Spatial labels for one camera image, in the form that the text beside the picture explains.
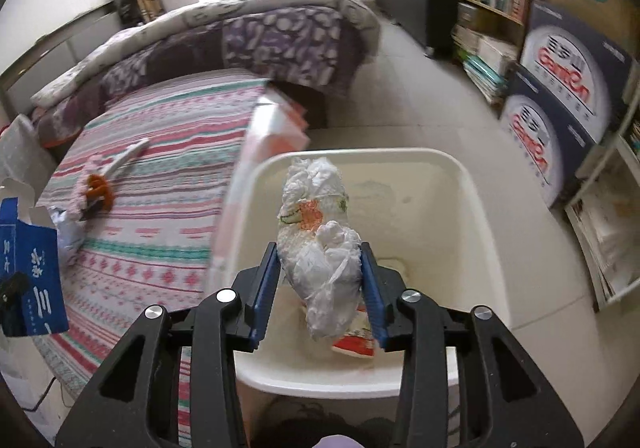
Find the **blue white carton box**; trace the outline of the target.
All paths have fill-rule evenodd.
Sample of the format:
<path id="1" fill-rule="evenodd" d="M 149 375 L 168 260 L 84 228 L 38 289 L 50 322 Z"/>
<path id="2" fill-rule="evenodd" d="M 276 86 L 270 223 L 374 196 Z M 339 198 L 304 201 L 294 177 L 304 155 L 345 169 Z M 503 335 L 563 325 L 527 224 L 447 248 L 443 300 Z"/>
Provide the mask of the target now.
<path id="1" fill-rule="evenodd" d="M 6 178 L 1 182 L 1 280 L 16 272 L 29 278 L 23 295 L 24 338 L 58 334 L 68 330 L 56 229 L 49 212 L 35 205 L 31 186 Z"/>

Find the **red white snack bag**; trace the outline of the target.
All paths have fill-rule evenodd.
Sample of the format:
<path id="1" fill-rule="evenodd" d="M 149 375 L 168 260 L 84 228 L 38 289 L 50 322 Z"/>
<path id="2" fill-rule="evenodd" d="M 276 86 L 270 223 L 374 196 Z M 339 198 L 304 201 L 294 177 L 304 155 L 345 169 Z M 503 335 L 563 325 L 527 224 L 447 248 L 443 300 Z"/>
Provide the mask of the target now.
<path id="1" fill-rule="evenodd" d="M 378 266 L 393 269 L 407 281 L 407 267 L 403 260 L 396 257 L 378 257 Z M 333 353 L 352 358 L 370 360 L 374 358 L 376 341 L 366 311 L 366 305 L 360 300 L 356 315 L 343 336 L 331 344 Z"/>

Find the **white plastic bag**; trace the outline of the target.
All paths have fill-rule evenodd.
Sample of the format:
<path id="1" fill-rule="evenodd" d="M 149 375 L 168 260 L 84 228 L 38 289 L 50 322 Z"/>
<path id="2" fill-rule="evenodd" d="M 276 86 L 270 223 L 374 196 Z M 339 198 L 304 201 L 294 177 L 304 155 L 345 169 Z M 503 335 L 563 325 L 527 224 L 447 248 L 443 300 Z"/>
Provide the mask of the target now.
<path id="1" fill-rule="evenodd" d="M 303 302 L 312 338 L 339 338 L 360 303 L 361 238 L 349 225 L 340 170 L 325 156 L 292 161 L 278 213 L 277 250 Z"/>

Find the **crumpled light blue paper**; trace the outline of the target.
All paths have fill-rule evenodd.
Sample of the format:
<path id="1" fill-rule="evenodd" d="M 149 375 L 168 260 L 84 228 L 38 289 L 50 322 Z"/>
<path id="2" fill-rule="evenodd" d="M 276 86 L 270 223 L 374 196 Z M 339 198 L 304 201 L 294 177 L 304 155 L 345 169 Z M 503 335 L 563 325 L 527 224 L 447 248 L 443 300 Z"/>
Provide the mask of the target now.
<path id="1" fill-rule="evenodd" d="M 77 254 L 86 238 L 86 222 L 75 213 L 50 206 L 50 219 L 56 229 L 58 242 L 58 261 L 62 270 L 73 266 Z"/>

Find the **pink knitted cloth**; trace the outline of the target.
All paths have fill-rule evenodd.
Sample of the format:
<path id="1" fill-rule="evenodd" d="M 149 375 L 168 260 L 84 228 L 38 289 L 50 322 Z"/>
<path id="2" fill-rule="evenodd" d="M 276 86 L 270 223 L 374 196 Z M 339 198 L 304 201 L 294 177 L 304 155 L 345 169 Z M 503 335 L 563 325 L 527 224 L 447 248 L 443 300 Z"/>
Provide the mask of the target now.
<path id="1" fill-rule="evenodd" d="M 86 161 L 78 179 L 76 179 L 74 188 L 72 190 L 72 195 L 70 196 L 70 200 L 68 201 L 68 205 L 66 206 L 66 210 L 72 213 L 78 214 L 80 217 L 84 215 L 84 213 L 88 210 L 87 201 L 86 201 L 86 190 L 87 190 L 87 179 L 90 174 L 99 174 L 101 171 L 102 164 L 102 156 L 99 154 L 95 154 L 94 156 L 90 156 L 90 158 Z"/>

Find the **grey checked covered chair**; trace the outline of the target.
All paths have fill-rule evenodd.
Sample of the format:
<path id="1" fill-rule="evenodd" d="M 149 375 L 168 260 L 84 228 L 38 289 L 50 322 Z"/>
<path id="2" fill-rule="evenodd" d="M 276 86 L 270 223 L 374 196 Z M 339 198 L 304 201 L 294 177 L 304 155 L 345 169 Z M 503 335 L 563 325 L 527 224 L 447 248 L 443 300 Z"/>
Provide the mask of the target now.
<path id="1" fill-rule="evenodd" d="M 40 145 L 30 119 L 19 114 L 1 133 L 0 178 L 31 186 L 39 197 L 55 169 L 56 162 Z"/>

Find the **bed with patterned sheet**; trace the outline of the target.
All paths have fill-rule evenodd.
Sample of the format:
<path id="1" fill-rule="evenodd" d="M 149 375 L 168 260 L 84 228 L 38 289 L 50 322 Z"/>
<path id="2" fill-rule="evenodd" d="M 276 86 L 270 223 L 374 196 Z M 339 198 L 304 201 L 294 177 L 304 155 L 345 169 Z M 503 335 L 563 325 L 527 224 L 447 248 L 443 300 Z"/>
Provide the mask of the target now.
<path id="1" fill-rule="evenodd" d="M 145 87 L 87 123 L 40 197 L 64 208 L 85 163 L 144 151 L 112 180 L 114 203 L 93 215 L 61 272 L 68 328 L 35 339 L 61 386 L 77 397 L 148 306 L 192 307 L 221 272 L 243 186 L 259 163 L 306 147 L 304 109 L 281 87 L 242 70 Z"/>

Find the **white plastic tool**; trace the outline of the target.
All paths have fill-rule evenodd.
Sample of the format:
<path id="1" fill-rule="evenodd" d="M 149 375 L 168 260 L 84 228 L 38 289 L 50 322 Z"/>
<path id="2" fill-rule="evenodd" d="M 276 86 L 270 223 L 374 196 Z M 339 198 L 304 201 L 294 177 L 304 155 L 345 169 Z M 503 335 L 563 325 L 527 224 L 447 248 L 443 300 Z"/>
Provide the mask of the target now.
<path id="1" fill-rule="evenodd" d="M 125 151 L 114 157 L 114 160 L 101 168 L 99 175 L 106 180 L 111 179 L 115 173 L 122 168 L 128 161 L 136 158 L 150 144 L 149 138 L 142 138 L 130 145 Z"/>

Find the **grey headboard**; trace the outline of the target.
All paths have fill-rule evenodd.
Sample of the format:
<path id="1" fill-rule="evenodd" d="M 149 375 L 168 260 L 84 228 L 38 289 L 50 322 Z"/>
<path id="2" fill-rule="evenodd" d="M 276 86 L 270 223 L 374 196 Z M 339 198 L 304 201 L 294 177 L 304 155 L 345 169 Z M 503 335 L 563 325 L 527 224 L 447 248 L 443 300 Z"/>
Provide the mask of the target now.
<path id="1" fill-rule="evenodd" d="M 79 64 L 120 30 L 116 4 L 109 2 L 38 38 L 2 72 L 1 108 L 8 121 L 20 113 L 32 112 L 33 94 Z"/>

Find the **dark blue cardboard box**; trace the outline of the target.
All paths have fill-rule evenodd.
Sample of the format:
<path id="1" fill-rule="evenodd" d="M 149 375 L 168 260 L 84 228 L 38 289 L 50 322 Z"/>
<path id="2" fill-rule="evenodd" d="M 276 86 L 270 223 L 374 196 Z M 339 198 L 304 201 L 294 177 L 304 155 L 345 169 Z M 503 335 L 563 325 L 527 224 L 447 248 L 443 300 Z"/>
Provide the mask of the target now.
<path id="1" fill-rule="evenodd" d="M 639 73 L 637 61 L 625 49 L 543 0 L 530 3 L 520 64 L 597 144 L 630 101 Z"/>
<path id="2" fill-rule="evenodd" d="M 552 208 L 568 200 L 578 187 L 577 171 L 596 143 L 564 104 L 519 64 L 510 75 L 500 126 L 523 153 L 544 203 Z"/>

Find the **purple floral folded quilt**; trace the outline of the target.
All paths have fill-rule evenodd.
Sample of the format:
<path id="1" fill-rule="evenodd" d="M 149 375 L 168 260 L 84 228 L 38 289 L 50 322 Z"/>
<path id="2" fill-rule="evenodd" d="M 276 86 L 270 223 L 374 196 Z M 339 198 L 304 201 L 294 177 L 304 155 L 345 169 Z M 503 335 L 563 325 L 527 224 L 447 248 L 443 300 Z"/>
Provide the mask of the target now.
<path id="1" fill-rule="evenodd" d="M 32 124 L 56 148 L 136 90 L 222 69 L 344 97 L 380 32 L 362 0 L 203 0 L 114 34 L 32 95 Z"/>

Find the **black cabinet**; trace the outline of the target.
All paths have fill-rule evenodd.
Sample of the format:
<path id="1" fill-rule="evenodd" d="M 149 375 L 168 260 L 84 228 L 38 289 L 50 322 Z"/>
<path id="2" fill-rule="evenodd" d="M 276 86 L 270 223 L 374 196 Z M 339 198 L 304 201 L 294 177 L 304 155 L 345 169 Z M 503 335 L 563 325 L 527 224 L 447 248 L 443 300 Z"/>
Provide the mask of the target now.
<path id="1" fill-rule="evenodd" d="M 422 47 L 428 58 L 448 59 L 454 52 L 452 31 L 459 0 L 375 0 Z"/>

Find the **wooden bookshelf with books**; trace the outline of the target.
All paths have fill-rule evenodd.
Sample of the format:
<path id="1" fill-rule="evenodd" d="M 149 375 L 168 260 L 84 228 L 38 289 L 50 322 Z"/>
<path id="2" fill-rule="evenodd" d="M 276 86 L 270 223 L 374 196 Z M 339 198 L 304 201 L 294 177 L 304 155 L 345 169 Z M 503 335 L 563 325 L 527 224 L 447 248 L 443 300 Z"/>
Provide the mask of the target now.
<path id="1" fill-rule="evenodd" d="M 529 0 L 460 0 L 452 31 L 456 58 L 491 107 L 506 96 L 512 66 L 520 59 Z"/>

